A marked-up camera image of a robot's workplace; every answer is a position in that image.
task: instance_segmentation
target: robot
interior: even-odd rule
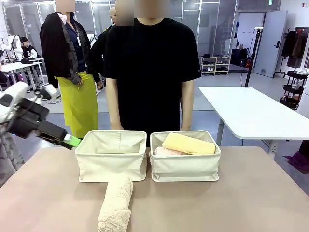
[[[58,96],[52,85],[35,91],[36,96],[25,98],[28,85],[24,82],[0,92],[0,133],[12,133],[21,138],[28,138],[31,133],[53,144],[67,149],[77,147],[81,142],[53,123],[46,121],[49,110],[41,106],[42,99],[55,99]]]
[[[13,50],[16,60],[21,61],[23,58],[23,49],[21,47],[20,37],[18,35],[10,35],[7,41],[7,44],[1,45],[1,54],[3,54],[4,51],[8,52]]]
[[[303,69],[302,71],[298,72],[299,74],[306,74],[309,75],[309,69]],[[309,82],[306,81],[304,86],[303,95],[299,102],[299,106],[297,112],[302,116],[309,118]]]

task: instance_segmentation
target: ceiling light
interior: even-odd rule
[[[183,11],[202,11],[203,9],[196,9],[196,10],[183,10]]]
[[[195,2],[194,4],[215,4],[219,3],[218,1],[212,1],[212,2]]]

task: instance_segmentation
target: rolled towel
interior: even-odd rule
[[[162,146],[167,149],[191,155],[210,155],[214,154],[216,150],[214,143],[209,143],[178,133],[168,134]]]
[[[180,151],[174,151],[167,148],[164,148],[162,146],[157,147],[154,151],[154,155],[156,156],[181,156],[181,155],[187,155]]]
[[[133,183],[128,176],[119,175],[108,183],[98,217],[98,232],[126,232],[132,191]]]

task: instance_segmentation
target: beige fabric bin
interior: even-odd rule
[[[150,136],[151,175],[154,181],[217,181],[219,179],[218,167],[221,151],[207,131],[193,130],[174,133],[214,143],[216,150],[213,155],[155,156],[155,149],[162,146],[169,133],[158,132]]]
[[[146,178],[146,133],[134,130],[92,130],[75,150],[80,182],[108,182],[113,174],[132,181]]]

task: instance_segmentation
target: pink towel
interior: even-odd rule
[[[174,151],[167,148],[164,148],[162,146],[157,147],[157,149],[154,151],[154,155],[156,156],[181,156],[181,155],[187,155],[181,151]]]

